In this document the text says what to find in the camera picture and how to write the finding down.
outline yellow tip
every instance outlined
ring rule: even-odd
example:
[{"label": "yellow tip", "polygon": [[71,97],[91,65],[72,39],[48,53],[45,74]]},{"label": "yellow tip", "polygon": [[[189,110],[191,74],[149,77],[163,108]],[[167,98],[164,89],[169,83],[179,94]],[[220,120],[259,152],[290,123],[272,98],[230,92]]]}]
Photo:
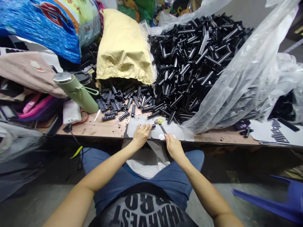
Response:
[{"label": "yellow tip", "polygon": [[162,118],[159,118],[159,119],[158,119],[158,123],[159,123],[159,124],[162,124],[162,123],[163,123],[163,119],[162,119]]}]

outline green water bottle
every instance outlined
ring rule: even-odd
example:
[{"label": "green water bottle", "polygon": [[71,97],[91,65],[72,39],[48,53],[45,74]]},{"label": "green water bottle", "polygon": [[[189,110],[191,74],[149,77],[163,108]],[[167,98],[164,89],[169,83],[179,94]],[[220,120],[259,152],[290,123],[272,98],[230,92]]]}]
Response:
[{"label": "green water bottle", "polygon": [[99,95],[98,90],[84,87],[76,77],[69,72],[57,73],[53,80],[65,94],[89,114],[93,114],[99,110],[98,104],[90,95]]}]

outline yellow plastic piece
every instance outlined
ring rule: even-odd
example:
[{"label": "yellow plastic piece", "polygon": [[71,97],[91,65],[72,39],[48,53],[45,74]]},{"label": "yellow plastic piece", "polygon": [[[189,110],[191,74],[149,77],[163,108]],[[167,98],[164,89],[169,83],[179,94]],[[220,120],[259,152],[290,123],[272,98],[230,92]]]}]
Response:
[{"label": "yellow plastic piece", "polygon": [[74,158],[77,156],[77,154],[79,154],[79,152],[81,151],[81,149],[83,148],[83,146],[79,147],[78,150],[76,151],[76,153],[74,154],[73,157],[71,157],[70,159]]},{"label": "yellow plastic piece", "polygon": [[162,118],[159,118],[159,119],[158,119],[158,123],[159,123],[159,124],[162,124],[163,122],[164,122],[164,121],[163,121]]}]

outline knee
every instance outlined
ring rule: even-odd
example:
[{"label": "knee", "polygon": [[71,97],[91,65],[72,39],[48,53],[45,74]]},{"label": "knee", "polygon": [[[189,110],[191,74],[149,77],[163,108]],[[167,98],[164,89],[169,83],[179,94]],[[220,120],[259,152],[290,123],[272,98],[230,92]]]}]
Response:
[{"label": "knee", "polygon": [[204,161],[204,153],[201,150],[192,150],[189,151],[187,153],[185,153],[185,155],[193,160],[199,160],[199,161]]},{"label": "knee", "polygon": [[95,159],[107,159],[109,155],[104,151],[95,149],[95,148],[83,148],[83,155],[82,152],[79,153],[80,157],[83,158],[83,161],[91,161]]}]

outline workbench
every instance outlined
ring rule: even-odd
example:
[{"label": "workbench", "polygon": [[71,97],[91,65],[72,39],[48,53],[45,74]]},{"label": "workbench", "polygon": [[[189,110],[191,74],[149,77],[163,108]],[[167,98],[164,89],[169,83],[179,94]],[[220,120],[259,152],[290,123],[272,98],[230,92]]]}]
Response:
[{"label": "workbench", "polygon": [[[101,118],[104,117],[104,114],[100,113],[95,125],[93,125],[96,115],[97,113],[89,114],[89,118],[85,123],[74,125],[72,130],[73,134],[81,137],[128,138],[126,129],[129,119],[131,118],[130,116],[117,123],[115,122],[118,121],[119,116],[116,116],[116,119],[102,122]],[[147,117],[150,113],[141,113],[141,110],[136,108],[136,115],[146,115]],[[57,135],[70,136],[70,133],[65,133],[63,131],[63,128],[65,127],[66,125],[62,125],[58,130]],[[37,128],[36,130],[41,133],[46,133],[48,128]],[[233,127],[212,129],[205,133],[195,134],[194,139],[195,142],[200,143],[250,146],[260,145],[259,142],[254,140],[251,135],[249,135],[248,138],[244,138],[238,131],[235,131]]]}]

